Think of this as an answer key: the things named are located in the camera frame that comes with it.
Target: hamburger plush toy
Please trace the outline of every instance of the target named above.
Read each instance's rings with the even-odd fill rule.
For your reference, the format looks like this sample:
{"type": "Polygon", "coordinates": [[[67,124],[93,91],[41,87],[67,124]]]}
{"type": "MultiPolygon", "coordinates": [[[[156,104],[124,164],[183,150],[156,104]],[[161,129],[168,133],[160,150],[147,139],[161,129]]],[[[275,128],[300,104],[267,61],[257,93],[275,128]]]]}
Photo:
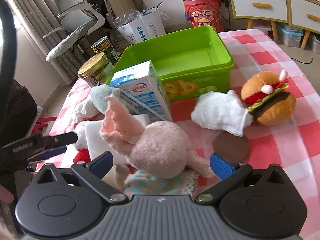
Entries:
{"type": "Polygon", "coordinates": [[[243,85],[241,98],[259,124],[279,124],[294,111],[296,98],[284,91],[289,87],[287,75],[286,70],[279,77],[271,71],[262,71],[243,85]]]}

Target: cabinet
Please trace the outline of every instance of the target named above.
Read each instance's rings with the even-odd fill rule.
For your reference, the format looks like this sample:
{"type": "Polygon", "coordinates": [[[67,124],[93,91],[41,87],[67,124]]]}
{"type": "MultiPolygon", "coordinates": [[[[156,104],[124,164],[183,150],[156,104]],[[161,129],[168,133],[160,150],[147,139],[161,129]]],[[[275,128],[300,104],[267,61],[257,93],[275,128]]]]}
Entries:
{"type": "Polygon", "coordinates": [[[320,2],[316,0],[231,0],[234,18],[248,19],[248,28],[253,19],[269,20],[275,41],[275,22],[306,30],[301,49],[307,44],[310,31],[320,33],[320,2]]]}

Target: brown disc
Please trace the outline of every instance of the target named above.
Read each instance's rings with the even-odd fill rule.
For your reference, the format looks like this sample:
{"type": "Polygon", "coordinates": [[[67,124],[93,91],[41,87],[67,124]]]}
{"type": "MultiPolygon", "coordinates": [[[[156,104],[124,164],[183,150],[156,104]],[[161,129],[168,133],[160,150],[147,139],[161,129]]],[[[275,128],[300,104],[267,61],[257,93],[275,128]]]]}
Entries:
{"type": "Polygon", "coordinates": [[[213,140],[213,149],[216,155],[232,166],[245,160],[250,153],[249,140],[245,135],[239,137],[226,131],[213,140]]]}

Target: milk carton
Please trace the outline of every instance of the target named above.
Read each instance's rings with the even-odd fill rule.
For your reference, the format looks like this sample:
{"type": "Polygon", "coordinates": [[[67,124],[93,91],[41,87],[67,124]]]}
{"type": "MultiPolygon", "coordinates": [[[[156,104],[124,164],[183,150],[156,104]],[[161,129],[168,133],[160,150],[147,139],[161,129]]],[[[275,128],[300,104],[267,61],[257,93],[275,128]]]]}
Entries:
{"type": "MultiPolygon", "coordinates": [[[[151,61],[116,72],[109,86],[123,89],[166,120],[172,121],[169,100],[151,61]]],[[[137,105],[136,108],[139,114],[148,114],[150,122],[161,121],[145,107],[137,105]]]]}

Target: wooden cabinet leg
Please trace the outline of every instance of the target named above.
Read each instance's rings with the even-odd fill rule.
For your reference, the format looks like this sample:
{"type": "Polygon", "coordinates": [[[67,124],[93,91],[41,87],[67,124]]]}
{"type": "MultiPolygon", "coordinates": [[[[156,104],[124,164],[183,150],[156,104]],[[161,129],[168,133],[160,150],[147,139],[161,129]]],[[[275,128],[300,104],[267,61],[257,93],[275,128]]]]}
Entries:
{"type": "Polygon", "coordinates": [[[308,39],[309,39],[309,35],[310,35],[310,31],[306,31],[305,34],[304,34],[304,37],[303,37],[302,44],[301,44],[301,49],[302,50],[304,50],[305,47],[306,47],[306,44],[307,44],[308,39]]]}
{"type": "Polygon", "coordinates": [[[271,23],[271,28],[272,28],[272,33],[273,33],[273,39],[275,41],[275,43],[278,43],[278,32],[277,32],[277,27],[276,27],[276,23],[274,21],[270,21],[271,23]]]}
{"type": "Polygon", "coordinates": [[[252,26],[253,26],[253,19],[248,19],[247,29],[252,29],[252,26]]]}

